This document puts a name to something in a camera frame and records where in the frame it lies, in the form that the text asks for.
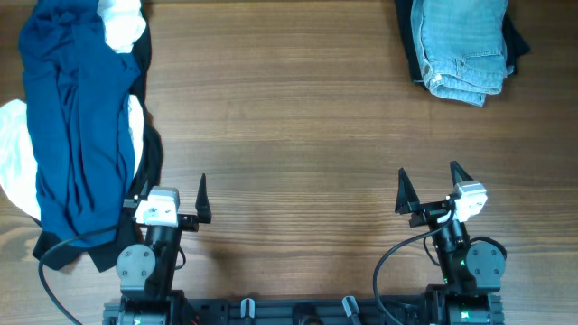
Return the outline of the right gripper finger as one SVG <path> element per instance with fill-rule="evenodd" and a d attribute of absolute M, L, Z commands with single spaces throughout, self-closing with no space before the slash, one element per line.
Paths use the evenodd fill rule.
<path fill-rule="evenodd" d="M 395 213 L 408 214 L 418 210 L 420 200 L 404 168 L 398 170 Z"/>
<path fill-rule="evenodd" d="M 460 164 L 457 161 L 450 162 L 450 169 L 453 185 L 456 185 L 460 182 L 473 180 L 473 178 L 460 166 Z"/>

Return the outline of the blue t-shirt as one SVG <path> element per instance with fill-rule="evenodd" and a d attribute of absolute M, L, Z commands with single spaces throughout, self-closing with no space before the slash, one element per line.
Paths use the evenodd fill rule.
<path fill-rule="evenodd" d="M 135 57 L 105 41 L 95 1 L 40 1 L 19 39 L 42 228 L 74 246 L 115 239 L 135 171 Z"/>

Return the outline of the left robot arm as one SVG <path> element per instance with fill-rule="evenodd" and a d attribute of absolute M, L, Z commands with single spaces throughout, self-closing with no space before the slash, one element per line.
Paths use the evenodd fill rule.
<path fill-rule="evenodd" d="M 196 212 L 179 211 L 180 195 L 175 188 L 146 186 L 124 206 L 134 211 L 133 221 L 146 227 L 144 241 L 125 248 L 117 257 L 121 299 L 107 303 L 104 325 L 181 325 L 200 324 L 199 313 L 190 306 L 182 290 L 174 290 L 174 273 L 184 253 L 184 231 L 197 232 L 209 224 L 212 213 L 205 176 L 195 201 Z"/>

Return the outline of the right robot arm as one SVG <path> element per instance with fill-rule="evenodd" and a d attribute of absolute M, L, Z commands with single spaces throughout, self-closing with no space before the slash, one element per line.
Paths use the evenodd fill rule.
<path fill-rule="evenodd" d="M 466 222 L 480 214 L 487 202 L 487 190 L 456 161 L 450 168 L 452 192 L 429 203 L 419 200 L 406 171 L 398 171 L 395 212 L 409 214 L 412 228 L 429 228 L 444 278 L 443 284 L 428 285 L 420 296 L 416 323 L 503 324 L 503 305 L 497 292 L 507 251 L 489 237 L 470 237 L 466 229 Z"/>

